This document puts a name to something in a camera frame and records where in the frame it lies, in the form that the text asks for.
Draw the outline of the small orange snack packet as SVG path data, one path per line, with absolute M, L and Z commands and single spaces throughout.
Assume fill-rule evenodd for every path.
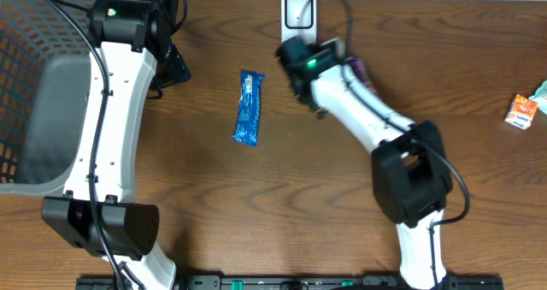
M 537 109 L 537 102 L 516 94 L 504 121 L 514 127 L 526 130 L 532 125 Z

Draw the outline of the mint green snack packet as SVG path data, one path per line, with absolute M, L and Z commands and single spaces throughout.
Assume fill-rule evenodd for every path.
M 544 80 L 540 87 L 529 97 L 529 99 L 535 102 L 538 109 L 547 114 L 547 80 Z

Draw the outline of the red purple snack packet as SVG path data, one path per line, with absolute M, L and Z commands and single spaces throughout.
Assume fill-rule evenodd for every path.
M 348 61 L 354 75 L 356 78 L 374 95 L 378 95 L 378 92 L 374 88 L 373 82 L 371 81 L 368 71 L 366 69 L 364 61 L 359 57 L 351 57 Z

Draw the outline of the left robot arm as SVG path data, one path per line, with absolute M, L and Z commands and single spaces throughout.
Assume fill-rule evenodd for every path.
M 159 244 L 159 210 L 136 200 L 135 157 L 144 102 L 191 74 L 172 42 L 186 0 L 96 0 L 87 15 L 88 102 L 74 164 L 43 220 L 71 246 L 105 259 L 110 279 L 80 288 L 172 289 L 177 267 Z

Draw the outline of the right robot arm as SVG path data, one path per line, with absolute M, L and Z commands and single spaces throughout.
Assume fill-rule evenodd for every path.
M 337 118 L 371 157 L 373 195 L 396 225 L 408 287 L 432 289 L 447 275 L 436 222 L 452 189 L 444 144 L 435 125 L 417 124 L 387 106 L 364 68 L 339 54 L 337 39 L 306 44 L 294 36 L 276 51 L 295 97 Z

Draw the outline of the blue snack bar wrapper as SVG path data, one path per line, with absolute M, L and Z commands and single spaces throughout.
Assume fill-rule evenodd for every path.
M 240 78 L 238 119 L 232 139 L 242 144 L 256 146 L 260 127 L 261 89 L 265 74 L 242 70 Z

